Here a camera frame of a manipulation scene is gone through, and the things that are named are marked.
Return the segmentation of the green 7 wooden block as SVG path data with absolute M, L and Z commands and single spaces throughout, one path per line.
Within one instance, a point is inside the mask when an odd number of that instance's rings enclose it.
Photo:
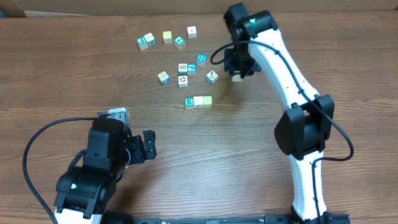
M 240 75 L 234 75 L 232 76 L 232 82 L 241 82 L 243 79 L 241 78 Z

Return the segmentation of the yellow I wooden block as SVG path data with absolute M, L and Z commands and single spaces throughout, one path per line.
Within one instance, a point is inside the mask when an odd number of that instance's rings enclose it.
M 211 108 L 213 105 L 212 96 L 203 96 L 203 107 Z

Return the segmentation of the green R wooden block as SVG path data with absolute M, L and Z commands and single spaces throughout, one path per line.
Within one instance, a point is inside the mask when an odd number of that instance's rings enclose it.
M 193 110 L 195 108 L 193 98 L 185 98 L 184 105 L 186 110 Z

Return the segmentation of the white 7 wooden block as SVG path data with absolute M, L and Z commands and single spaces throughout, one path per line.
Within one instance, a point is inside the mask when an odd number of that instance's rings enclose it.
M 202 108 L 203 107 L 203 97 L 202 96 L 194 96 L 193 104 L 194 104 L 195 108 Z

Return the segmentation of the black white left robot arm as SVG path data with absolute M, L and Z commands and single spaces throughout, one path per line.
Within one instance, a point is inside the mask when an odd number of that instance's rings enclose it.
M 58 180 L 54 213 L 58 223 L 133 223 L 132 215 L 107 210 L 124 170 L 155 159 L 155 132 L 134 136 L 116 119 L 95 119 L 86 150 Z

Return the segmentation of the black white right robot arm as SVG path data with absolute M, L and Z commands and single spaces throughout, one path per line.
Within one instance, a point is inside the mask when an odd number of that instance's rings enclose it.
M 330 137 L 334 102 L 320 96 L 296 66 L 269 11 L 250 14 L 243 3 L 232 5 L 223 19 L 234 43 L 224 52 L 224 69 L 233 81 L 263 72 L 279 97 L 283 115 L 274 129 L 280 150 L 292 167 L 296 223 L 331 223 L 322 193 L 321 165 Z

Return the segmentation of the white block blue side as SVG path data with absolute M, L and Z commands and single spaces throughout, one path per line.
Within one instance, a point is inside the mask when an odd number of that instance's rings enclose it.
M 218 80 L 218 78 L 219 76 L 214 70 L 211 70 L 206 74 L 206 81 L 210 84 L 214 84 Z

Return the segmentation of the blue H wooden block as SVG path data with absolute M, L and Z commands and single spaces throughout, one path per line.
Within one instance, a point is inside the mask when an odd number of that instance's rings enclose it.
M 198 54 L 197 56 L 197 65 L 204 67 L 206 65 L 207 56 L 205 54 Z

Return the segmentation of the blue P wooden block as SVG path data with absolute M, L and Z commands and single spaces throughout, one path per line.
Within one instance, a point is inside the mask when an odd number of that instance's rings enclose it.
M 187 64 L 187 75 L 196 75 L 197 74 L 197 65 L 195 63 Z

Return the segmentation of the wooden block brain picture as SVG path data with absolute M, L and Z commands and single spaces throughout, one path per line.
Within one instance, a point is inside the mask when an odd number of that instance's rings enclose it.
M 185 76 L 185 75 L 187 75 L 187 73 L 188 73 L 187 67 L 188 67 L 188 64 L 187 64 L 187 63 L 180 63 L 180 64 L 178 64 L 178 75 L 179 75 L 179 76 Z

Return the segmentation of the white block round picture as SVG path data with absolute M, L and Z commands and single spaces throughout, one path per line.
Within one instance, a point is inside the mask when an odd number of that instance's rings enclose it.
M 187 75 L 181 75 L 178 77 L 178 87 L 179 88 L 188 87 L 188 76 Z

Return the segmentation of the green A wooden block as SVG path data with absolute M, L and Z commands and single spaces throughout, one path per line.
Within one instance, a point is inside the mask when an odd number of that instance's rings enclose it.
M 174 46 L 178 49 L 178 50 L 182 50 L 185 47 L 186 43 L 185 43 L 185 39 L 182 36 L 178 36 L 174 39 Z

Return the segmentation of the yellow top wooden block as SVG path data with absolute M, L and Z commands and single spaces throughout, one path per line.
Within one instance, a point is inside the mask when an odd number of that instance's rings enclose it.
M 171 31 L 163 31 L 162 37 L 165 44 L 171 44 L 173 42 Z

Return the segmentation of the wooden block green 2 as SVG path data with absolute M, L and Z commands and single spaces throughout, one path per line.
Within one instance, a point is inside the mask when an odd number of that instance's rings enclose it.
M 145 38 L 145 40 L 146 40 L 146 42 L 147 42 L 149 47 L 151 47 L 151 46 L 156 44 L 155 37 L 153 36 L 153 34 L 151 32 L 146 34 L 146 35 L 144 35 L 144 38 Z

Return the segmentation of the green J wooden block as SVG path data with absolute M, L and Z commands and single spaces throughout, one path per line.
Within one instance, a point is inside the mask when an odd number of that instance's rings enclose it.
M 138 39 L 136 39 L 136 42 L 140 50 L 145 50 L 149 47 L 145 37 L 139 37 Z

